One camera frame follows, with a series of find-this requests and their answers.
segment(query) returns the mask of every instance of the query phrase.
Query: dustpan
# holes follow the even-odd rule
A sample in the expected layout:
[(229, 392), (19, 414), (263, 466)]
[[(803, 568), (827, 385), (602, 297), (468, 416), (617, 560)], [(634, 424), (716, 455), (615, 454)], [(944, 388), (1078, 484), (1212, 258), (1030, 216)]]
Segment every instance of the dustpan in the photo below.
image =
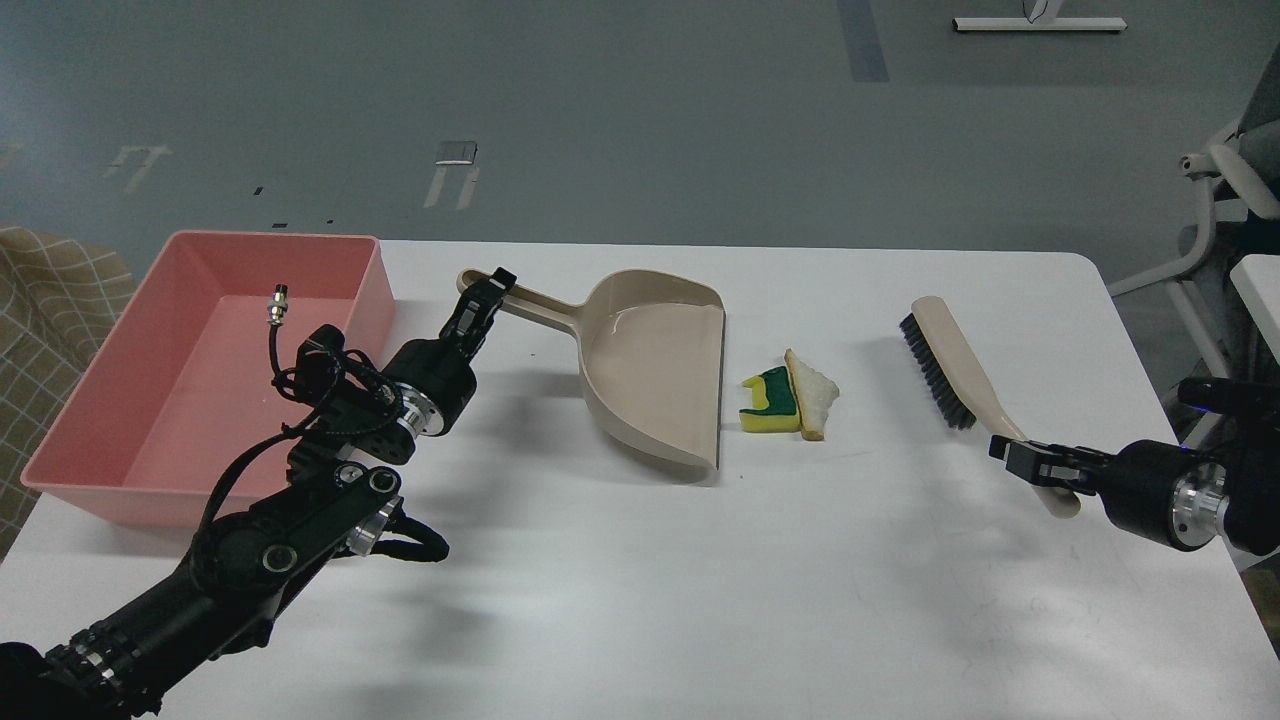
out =
[[(458, 290), (485, 279), (465, 270)], [(724, 304), (714, 290), (655, 270), (622, 270), (581, 305), (517, 284), (502, 309), (577, 341), (582, 397), (607, 433), (657, 457), (717, 465)]]

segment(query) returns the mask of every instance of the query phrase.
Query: pink tray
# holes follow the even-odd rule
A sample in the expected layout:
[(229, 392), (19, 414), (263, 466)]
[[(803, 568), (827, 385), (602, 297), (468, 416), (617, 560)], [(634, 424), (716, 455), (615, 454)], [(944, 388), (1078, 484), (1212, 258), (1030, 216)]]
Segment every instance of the pink tray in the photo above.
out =
[[(280, 364), (324, 323), (378, 359), (396, 304), (378, 240), (174, 234), (22, 480), (113, 523), (196, 527), (227, 465), (307, 411), (270, 387), (266, 301), (289, 286)], [(284, 487), (282, 443), (250, 465), (224, 511)]]

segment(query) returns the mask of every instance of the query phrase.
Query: sponge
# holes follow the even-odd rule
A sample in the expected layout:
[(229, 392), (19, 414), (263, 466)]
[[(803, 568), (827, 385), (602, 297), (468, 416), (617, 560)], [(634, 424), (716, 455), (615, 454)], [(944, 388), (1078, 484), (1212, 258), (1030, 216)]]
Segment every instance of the sponge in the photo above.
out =
[(742, 380), (751, 388), (751, 409), (739, 410), (742, 429), (749, 433), (794, 433), (800, 429), (800, 407), (791, 391), (786, 365), (778, 365)]
[(791, 384), (796, 392), (796, 404), (800, 406), (800, 437), (823, 439), (827, 413), (831, 410), (831, 404), (840, 397), (840, 388), (827, 375), (805, 365), (791, 348), (787, 348), (782, 359), (786, 360)]

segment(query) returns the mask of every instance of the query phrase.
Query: checkered fabric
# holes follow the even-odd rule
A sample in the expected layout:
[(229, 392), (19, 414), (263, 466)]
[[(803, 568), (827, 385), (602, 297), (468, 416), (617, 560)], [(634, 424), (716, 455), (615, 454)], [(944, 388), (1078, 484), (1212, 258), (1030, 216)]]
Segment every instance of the checkered fabric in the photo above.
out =
[(0, 227), (0, 559), (38, 496), (22, 469), (133, 290), (110, 250)]

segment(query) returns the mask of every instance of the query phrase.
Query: cleaning brush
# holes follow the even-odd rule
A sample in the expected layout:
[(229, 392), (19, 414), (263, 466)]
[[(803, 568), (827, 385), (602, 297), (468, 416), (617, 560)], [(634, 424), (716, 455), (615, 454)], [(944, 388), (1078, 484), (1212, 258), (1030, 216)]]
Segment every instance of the cleaning brush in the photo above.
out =
[[(913, 302), (911, 314), (899, 327), (948, 425), (964, 430), (977, 420), (992, 434), (1027, 439), (1000, 405), (996, 388), (941, 297), (928, 296)], [(1080, 511), (1080, 498), (1071, 491), (1033, 489), (1057, 518), (1071, 518)]]

